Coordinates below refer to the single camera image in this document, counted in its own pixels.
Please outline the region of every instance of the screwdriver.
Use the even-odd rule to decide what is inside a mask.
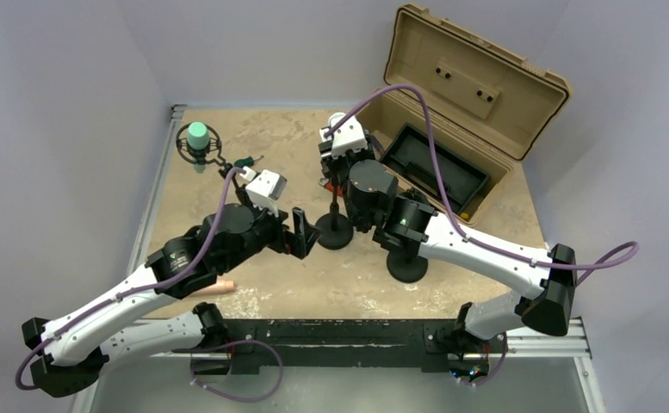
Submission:
[[[261,159],[263,159],[263,155],[256,158],[244,157],[243,159],[238,159],[237,161],[235,161],[233,165],[237,168],[243,168],[244,166],[253,166],[254,164],[256,164],[256,162],[260,161]]]

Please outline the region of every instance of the gray wall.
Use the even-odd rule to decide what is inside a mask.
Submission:
[[[608,411],[669,411],[669,1],[570,2],[537,63],[575,91],[526,163],[545,235],[642,243],[578,294]]]
[[[68,409],[14,387],[20,324],[123,277],[167,111],[113,1],[0,1],[0,412]]]
[[[404,0],[118,0],[170,102],[332,107],[382,85]],[[535,57],[567,0],[428,0],[431,13]]]

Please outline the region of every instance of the black tray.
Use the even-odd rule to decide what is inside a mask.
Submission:
[[[461,214],[486,185],[489,174],[437,142],[436,154],[451,208],[456,214]],[[438,193],[428,138],[412,125],[406,123],[400,129],[381,162],[431,197],[443,202]]]

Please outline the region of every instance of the round black base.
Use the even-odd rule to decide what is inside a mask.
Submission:
[[[316,224],[314,225],[321,231],[321,235],[319,235],[319,245],[328,250],[340,250],[346,247],[355,236],[355,229],[347,217],[341,213],[334,216],[337,220],[336,231],[331,229],[330,213],[322,215],[321,218],[317,219]]]
[[[420,281],[428,272],[428,260],[422,256],[406,260],[403,253],[390,251],[387,254],[387,271],[400,282]]]

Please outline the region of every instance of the tabletop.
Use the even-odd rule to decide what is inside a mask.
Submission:
[[[278,207],[289,212],[300,207],[313,224],[328,212],[331,200],[331,193],[318,183],[319,129],[336,111],[188,109],[182,124],[200,121],[214,128],[228,162],[264,155],[253,169],[272,170],[288,180]],[[476,229],[513,243],[543,247],[521,166],[515,165],[507,179]],[[149,253],[214,213],[223,179],[212,167],[197,173],[175,153],[163,185]],[[232,190],[227,199],[237,202]],[[346,248],[330,251],[317,245],[304,260],[264,250],[222,277],[235,280],[235,292],[188,297],[147,317],[174,317],[202,301],[216,303],[228,318],[456,317],[462,304],[507,291],[483,275],[432,260],[422,280],[400,283],[387,272],[387,252],[371,238],[372,232],[356,232]]]

